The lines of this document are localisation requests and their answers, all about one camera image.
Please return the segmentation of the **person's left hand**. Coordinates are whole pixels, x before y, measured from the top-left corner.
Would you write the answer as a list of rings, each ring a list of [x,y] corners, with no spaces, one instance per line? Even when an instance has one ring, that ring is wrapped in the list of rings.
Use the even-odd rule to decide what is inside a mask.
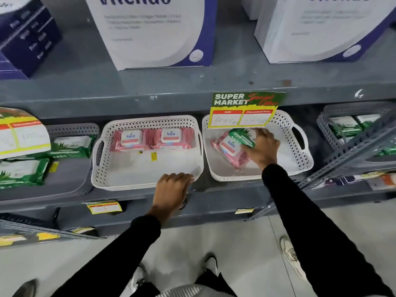
[[[188,188],[189,186],[185,189],[159,189],[157,182],[152,206],[147,215],[158,219],[163,226],[171,215],[181,207],[186,199]]]

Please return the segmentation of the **person's right hand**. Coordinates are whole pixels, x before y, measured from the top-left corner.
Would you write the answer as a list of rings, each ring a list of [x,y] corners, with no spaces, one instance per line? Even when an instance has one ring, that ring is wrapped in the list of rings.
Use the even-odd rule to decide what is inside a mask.
[[[242,145],[241,148],[248,157],[263,171],[271,164],[277,164],[277,152],[280,141],[275,139],[273,133],[265,128],[255,128],[256,141],[253,148]]]

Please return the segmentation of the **green wet wipes packet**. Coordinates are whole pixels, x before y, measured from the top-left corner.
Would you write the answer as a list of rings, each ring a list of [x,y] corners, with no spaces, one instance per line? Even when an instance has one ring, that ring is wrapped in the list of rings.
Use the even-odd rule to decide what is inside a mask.
[[[229,136],[250,148],[254,148],[257,137],[253,128],[234,128],[229,131]]]
[[[354,137],[363,131],[362,126],[352,116],[331,117],[329,127],[338,139]]]
[[[356,115],[355,119],[362,129],[367,129],[381,117],[380,114]]]
[[[90,158],[95,139],[93,134],[55,138],[48,155],[52,158]]]
[[[41,186],[51,159],[0,162],[0,190],[18,186]]]

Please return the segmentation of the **white perforated plastic basket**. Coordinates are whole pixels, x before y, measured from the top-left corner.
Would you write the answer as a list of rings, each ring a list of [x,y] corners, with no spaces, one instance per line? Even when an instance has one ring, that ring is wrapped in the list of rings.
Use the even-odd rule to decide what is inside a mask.
[[[194,142],[187,150],[146,150],[112,152],[116,130],[192,128]],[[158,161],[151,162],[151,152]],[[198,121],[191,115],[171,115],[114,120],[107,123],[92,149],[91,183],[109,191],[154,188],[163,174],[192,174],[197,180],[204,171],[204,146]]]
[[[202,120],[202,135],[212,177],[220,182],[260,179],[261,170],[252,160],[240,170],[235,170],[215,151],[210,141],[220,138],[231,129],[209,129],[207,127],[209,117],[210,115],[206,115]],[[309,151],[307,136],[302,128],[294,123],[289,114],[283,110],[277,110],[265,128],[274,134],[275,139],[280,141],[277,163],[286,170],[290,177],[313,168],[314,160]]]

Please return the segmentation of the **person's right forearm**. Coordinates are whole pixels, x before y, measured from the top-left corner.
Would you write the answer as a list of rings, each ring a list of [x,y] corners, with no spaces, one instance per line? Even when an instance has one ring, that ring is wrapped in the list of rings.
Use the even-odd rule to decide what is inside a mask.
[[[268,165],[262,180],[318,297],[395,297],[354,242],[282,167]]]

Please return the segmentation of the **green yellow price sign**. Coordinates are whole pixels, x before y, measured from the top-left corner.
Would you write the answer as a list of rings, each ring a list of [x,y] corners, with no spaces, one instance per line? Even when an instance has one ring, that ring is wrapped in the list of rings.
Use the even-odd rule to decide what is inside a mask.
[[[0,107],[0,159],[50,149],[50,136],[39,119],[21,109]]]
[[[209,129],[264,127],[286,98],[286,92],[214,92]]]

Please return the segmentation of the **pink wet wipes packet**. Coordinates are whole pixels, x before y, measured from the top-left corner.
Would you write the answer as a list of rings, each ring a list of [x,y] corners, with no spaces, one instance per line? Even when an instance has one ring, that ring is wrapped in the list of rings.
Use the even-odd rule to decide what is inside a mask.
[[[111,151],[152,150],[152,146],[154,145],[154,134],[154,129],[116,130],[113,136]]]
[[[192,149],[195,134],[192,128],[161,128],[154,130],[153,149],[187,150]]]
[[[210,143],[215,151],[235,170],[240,170],[251,160],[247,153],[241,149],[241,144],[233,139],[228,132],[216,140],[211,140]]]

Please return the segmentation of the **grey perforated plastic basket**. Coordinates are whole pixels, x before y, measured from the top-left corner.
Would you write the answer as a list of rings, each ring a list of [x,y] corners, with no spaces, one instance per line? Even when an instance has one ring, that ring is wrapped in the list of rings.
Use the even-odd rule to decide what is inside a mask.
[[[337,139],[329,127],[329,118],[380,114],[381,117],[351,140]],[[325,159],[325,168],[333,171],[376,171],[396,169],[396,154],[377,156],[396,145],[396,102],[367,101],[331,104],[324,107],[317,124],[333,153]]]
[[[51,139],[66,136],[100,134],[94,123],[46,125]],[[55,159],[56,171],[49,172],[42,186],[20,186],[0,190],[0,206],[47,202],[60,198],[80,196],[92,190],[91,158]]]

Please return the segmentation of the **perforated grey steel upright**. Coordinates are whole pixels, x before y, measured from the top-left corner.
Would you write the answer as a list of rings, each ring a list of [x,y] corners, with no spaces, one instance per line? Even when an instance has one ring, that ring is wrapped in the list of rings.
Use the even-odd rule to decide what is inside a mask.
[[[293,183],[307,193],[333,177],[396,169],[396,155],[389,155],[389,159],[387,156],[374,158],[396,143],[396,108],[379,112],[379,121],[344,145],[337,143],[328,126],[330,114],[325,111],[293,111],[289,120],[296,118],[297,122],[302,122],[303,127],[300,127],[295,120],[281,118],[278,110],[265,128],[281,141],[278,164],[289,174],[292,167],[311,167],[290,175]]]

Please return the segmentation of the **person's shoe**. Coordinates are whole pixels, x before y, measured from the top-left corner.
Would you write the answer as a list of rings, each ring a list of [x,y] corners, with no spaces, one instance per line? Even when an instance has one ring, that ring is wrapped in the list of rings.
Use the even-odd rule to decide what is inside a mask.
[[[146,282],[147,271],[143,263],[140,263],[136,268],[133,277],[130,281],[130,288],[132,293],[134,293],[141,285]]]
[[[215,276],[219,275],[217,259],[213,253],[206,256],[203,263],[203,271],[211,271]]]

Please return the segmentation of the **white sneaker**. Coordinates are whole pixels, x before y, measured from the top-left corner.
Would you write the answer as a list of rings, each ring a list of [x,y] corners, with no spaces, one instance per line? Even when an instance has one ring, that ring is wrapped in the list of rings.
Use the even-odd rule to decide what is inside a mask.
[[[294,247],[287,235],[283,235],[280,238],[279,246],[280,246],[280,249],[281,249],[281,252],[282,252],[284,258],[291,265],[291,267],[294,269],[296,275],[300,279],[308,282],[308,279],[306,278],[306,274],[303,271],[301,264],[297,258]]]

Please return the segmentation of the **white and blue carton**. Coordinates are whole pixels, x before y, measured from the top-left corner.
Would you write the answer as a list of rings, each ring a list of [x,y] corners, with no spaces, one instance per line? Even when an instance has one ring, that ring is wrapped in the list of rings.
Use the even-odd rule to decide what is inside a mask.
[[[270,64],[357,61],[396,21],[396,0],[263,0],[254,37]]]
[[[86,0],[119,71],[211,66],[218,0]]]

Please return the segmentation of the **orange and white packet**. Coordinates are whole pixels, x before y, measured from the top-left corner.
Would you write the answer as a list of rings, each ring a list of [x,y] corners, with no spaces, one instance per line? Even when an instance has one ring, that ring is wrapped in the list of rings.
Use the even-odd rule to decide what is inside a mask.
[[[383,174],[367,180],[370,188],[374,191],[396,190],[396,173]]]

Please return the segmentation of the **black plastic basket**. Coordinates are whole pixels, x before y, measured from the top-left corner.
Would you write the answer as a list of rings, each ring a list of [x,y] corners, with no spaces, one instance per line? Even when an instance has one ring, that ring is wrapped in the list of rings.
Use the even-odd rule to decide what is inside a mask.
[[[0,213],[0,222],[58,229],[57,223],[53,220],[42,220],[13,213]]]

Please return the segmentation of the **dark blue carton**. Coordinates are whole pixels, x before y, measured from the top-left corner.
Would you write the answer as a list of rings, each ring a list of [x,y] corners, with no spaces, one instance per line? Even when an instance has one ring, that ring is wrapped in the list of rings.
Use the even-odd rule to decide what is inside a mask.
[[[0,0],[0,80],[29,79],[61,39],[41,0]]]

